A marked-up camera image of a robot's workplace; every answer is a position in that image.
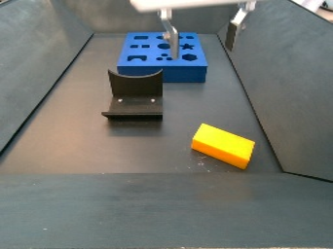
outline black bracket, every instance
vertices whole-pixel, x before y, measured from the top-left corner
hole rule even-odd
[[[113,90],[109,119],[164,118],[164,70],[148,76],[124,76],[109,70]]]

